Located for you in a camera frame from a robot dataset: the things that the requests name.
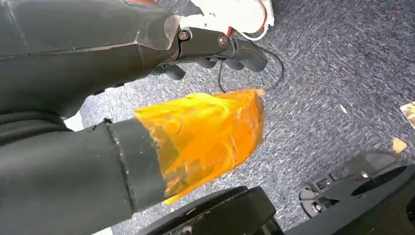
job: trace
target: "wire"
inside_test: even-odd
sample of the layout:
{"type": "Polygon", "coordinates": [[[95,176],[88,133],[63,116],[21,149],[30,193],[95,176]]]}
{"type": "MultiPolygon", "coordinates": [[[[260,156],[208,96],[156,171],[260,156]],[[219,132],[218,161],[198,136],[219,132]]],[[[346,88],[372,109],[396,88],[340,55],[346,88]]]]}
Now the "wire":
{"type": "MultiPolygon", "coordinates": [[[[276,83],[274,83],[271,87],[269,87],[268,89],[266,89],[265,91],[266,92],[268,92],[268,91],[270,91],[270,90],[273,90],[276,86],[278,86],[278,84],[280,84],[280,82],[282,81],[282,79],[284,78],[284,65],[283,65],[283,63],[282,63],[282,61],[281,61],[281,59],[279,58],[279,56],[276,54],[276,53],[273,53],[273,52],[271,52],[271,51],[269,51],[268,49],[266,49],[266,48],[263,48],[263,47],[261,47],[261,46],[258,46],[257,44],[255,44],[254,42],[252,42],[252,41],[250,41],[254,46],[256,46],[256,47],[258,47],[259,49],[261,49],[263,52],[265,52],[265,53],[267,53],[267,54],[269,54],[269,55],[271,55],[271,56],[273,56],[275,59],[277,59],[278,60],[278,62],[279,62],[279,64],[280,64],[280,66],[281,66],[281,76],[279,77],[279,79],[277,80],[277,82],[276,83]]],[[[217,75],[217,80],[218,80],[218,86],[219,86],[219,89],[223,92],[223,93],[226,93],[227,91],[223,88],[223,86],[222,86],[222,83],[221,83],[221,79],[222,79],[222,77],[221,77],[221,74],[222,74],[222,68],[223,68],[223,62],[221,61],[220,62],[220,67],[219,67],[219,72],[218,72],[218,75],[217,75]]]]}

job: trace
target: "black plastic part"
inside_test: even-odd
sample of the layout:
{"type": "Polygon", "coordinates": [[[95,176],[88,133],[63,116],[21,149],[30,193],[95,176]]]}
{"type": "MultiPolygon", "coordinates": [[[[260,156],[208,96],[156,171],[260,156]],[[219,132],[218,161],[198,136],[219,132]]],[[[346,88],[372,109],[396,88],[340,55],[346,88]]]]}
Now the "black plastic part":
{"type": "Polygon", "coordinates": [[[180,55],[178,61],[180,63],[193,62],[195,59],[203,59],[205,57],[214,56],[224,48],[219,46],[218,37],[222,32],[200,29],[185,28],[190,39],[180,42],[180,55]]]}
{"type": "Polygon", "coordinates": [[[136,118],[116,122],[109,130],[118,142],[133,210],[138,212],[167,199],[156,143],[148,130],[136,118]]]}
{"type": "Polygon", "coordinates": [[[239,62],[239,61],[228,61],[228,62],[226,62],[226,65],[229,67],[229,68],[231,68],[231,69],[233,69],[233,70],[241,70],[241,69],[243,69],[245,66],[241,63],[241,62],[239,62]]]}
{"type": "Polygon", "coordinates": [[[360,194],[364,189],[369,190],[370,186],[374,185],[370,184],[370,180],[386,172],[390,175],[394,172],[391,170],[400,166],[402,163],[390,154],[367,153],[352,158],[341,167],[301,189],[299,193],[301,207],[309,217],[317,216],[319,212],[314,209],[315,203],[325,211],[339,201],[360,194]],[[362,176],[363,173],[367,175],[367,179],[362,176]]]}
{"type": "Polygon", "coordinates": [[[157,40],[165,13],[122,0],[4,1],[0,114],[41,110],[68,118],[87,96],[144,78],[179,50],[177,38],[169,50],[136,42],[149,24],[157,40]]]}
{"type": "Polygon", "coordinates": [[[215,67],[217,61],[210,61],[210,60],[203,59],[203,60],[197,60],[196,63],[205,69],[211,69],[215,67]]]}
{"type": "Polygon", "coordinates": [[[283,235],[274,214],[261,187],[239,187],[186,205],[137,235],[283,235]]]}
{"type": "Polygon", "coordinates": [[[186,72],[177,65],[169,66],[164,73],[173,80],[181,80],[186,75],[186,72]]]}
{"type": "Polygon", "coordinates": [[[0,234],[91,234],[133,210],[102,123],[0,148],[0,234]]]}
{"type": "Polygon", "coordinates": [[[246,68],[251,71],[259,72],[267,66],[268,59],[262,53],[261,49],[247,41],[237,41],[238,55],[237,61],[240,61],[246,68]]]}
{"type": "MultiPolygon", "coordinates": [[[[328,210],[285,233],[287,235],[415,234],[413,221],[407,214],[408,206],[411,210],[410,203],[415,196],[415,165],[403,166],[392,170],[391,173],[385,172],[383,177],[387,180],[382,184],[374,182],[376,178],[368,180],[376,187],[362,190],[360,194],[354,196],[350,194],[344,196],[328,210]]],[[[344,183],[347,181],[343,181],[338,187],[342,187],[344,183]]]]}
{"type": "Polygon", "coordinates": [[[154,142],[136,119],[25,138],[0,156],[0,234],[90,235],[165,199],[154,142]]]}

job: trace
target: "screw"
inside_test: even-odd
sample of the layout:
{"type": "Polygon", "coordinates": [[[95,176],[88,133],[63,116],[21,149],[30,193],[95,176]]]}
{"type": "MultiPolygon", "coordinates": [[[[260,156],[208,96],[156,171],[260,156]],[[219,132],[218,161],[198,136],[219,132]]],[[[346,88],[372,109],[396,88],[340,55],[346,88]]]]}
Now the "screw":
{"type": "Polygon", "coordinates": [[[226,49],[229,44],[228,37],[225,34],[220,34],[218,37],[218,43],[220,48],[226,49]]]}
{"type": "Polygon", "coordinates": [[[311,204],[311,208],[314,213],[321,213],[323,211],[323,208],[317,202],[313,202],[311,204]]]}
{"type": "Polygon", "coordinates": [[[369,174],[365,171],[362,171],[362,173],[360,173],[361,176],[363,177],[363,179],[367,180],[369,178],[369,174]]]}
{"type": "Polygon", "coordinates": [[[189,34],[186,31],[179,32],[179,39],[184,41],[189,39],[189,34]]]}

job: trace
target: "white object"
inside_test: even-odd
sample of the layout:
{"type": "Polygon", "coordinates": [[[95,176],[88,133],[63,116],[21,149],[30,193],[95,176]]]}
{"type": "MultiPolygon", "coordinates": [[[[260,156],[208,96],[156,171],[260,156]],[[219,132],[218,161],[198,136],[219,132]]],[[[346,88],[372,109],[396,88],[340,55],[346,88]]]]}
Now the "white object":
{"type": "Polygon", "coordinates": [[[93,235],[113,235],[113,231],[111,230],[111,228],[106,228],[104,230],[101,230],[93,235]]]}
{"type": "Polygon", "coordinates": [[[72,131],[80,131],[84,129],[84,124],[82,123],[82,117],[79,111],[74,116],[64,120],[64,123],[66,127],[72,131]]]}
{"type": "Polygon", "coordinates": [[[229,33],[234,28],[245,38],[261,39],[270,26],[274,26],[271,0],[191,0],[201,9],[203,15],[181,17],[181,27],[197,27],[229,33]],[[256,33],[264,28],[261,35],[252,38],[245,33],[256,33]]]}

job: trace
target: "paper scrap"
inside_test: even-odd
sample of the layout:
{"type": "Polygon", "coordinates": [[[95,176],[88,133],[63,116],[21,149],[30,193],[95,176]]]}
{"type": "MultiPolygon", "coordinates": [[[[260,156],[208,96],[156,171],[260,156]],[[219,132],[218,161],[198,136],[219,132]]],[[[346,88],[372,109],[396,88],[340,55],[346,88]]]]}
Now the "paper scrap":
{"type": "Polygon", "coordinates": [[[415,129],[415,101],[401,106],[401,111],[409,123],[412,125],[412,127],[415,129]]]}
{"type": "Polygon", "coordinates": [[[395,153],[402,152],[403,150],[405,150],[406,146],[407,146],[406,143],[404,141],[402,141],[401,139],[399,139],[399,138],[395,137],[392,140],[392,147],[393,147],[393,150],[395,151],[395,153]]]}

